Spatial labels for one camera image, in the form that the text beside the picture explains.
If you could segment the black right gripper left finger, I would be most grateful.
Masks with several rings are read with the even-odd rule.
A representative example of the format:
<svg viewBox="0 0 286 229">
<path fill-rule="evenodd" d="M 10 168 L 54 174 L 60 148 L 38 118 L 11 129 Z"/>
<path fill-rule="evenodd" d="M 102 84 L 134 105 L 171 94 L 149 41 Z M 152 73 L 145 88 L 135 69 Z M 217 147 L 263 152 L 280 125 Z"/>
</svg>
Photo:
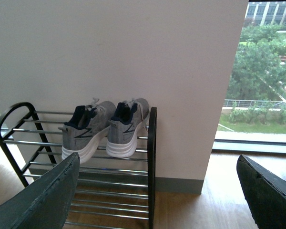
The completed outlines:
<svg viewBox="0 0 286 229">
<path fill-rule="evenodd" d="M 73 153 L 0 205 L 0 229 L 63 228 L 77 187 L 80 168 Z"/>
</svg>

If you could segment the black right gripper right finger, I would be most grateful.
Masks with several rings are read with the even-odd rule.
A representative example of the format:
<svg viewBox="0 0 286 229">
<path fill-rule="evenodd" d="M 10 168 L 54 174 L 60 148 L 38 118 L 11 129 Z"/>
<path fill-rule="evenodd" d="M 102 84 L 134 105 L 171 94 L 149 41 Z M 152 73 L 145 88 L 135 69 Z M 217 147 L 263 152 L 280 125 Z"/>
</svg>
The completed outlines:
<svg viewBox="0 0 286 229">
<path fill-rule="evenodd" d="M 236 170 L 252 217 L 260 229 L 286 229 L 286 181 L 245 155 Z"/>
</svg>

